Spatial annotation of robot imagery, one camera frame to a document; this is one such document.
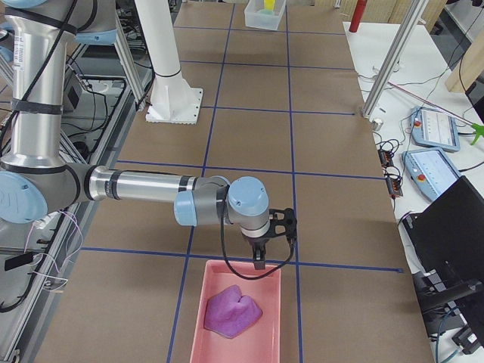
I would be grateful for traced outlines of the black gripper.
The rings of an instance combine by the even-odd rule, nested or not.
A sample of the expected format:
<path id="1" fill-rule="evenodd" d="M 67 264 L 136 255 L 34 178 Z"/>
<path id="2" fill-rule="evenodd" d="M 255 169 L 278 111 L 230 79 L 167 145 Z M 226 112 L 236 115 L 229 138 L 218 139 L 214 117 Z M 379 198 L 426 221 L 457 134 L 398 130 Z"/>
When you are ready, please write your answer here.
<path id="1" fill-rule="evenodd" d="M 245 228 L 241 229 L 241 233 L 245 241 L 253 249 L 253 265 L 255 270 L 265 270 L 265 245 L 271 238 L 269 230 L 266 230 L 262 234 L 263 230 L 248 230 Z"/>

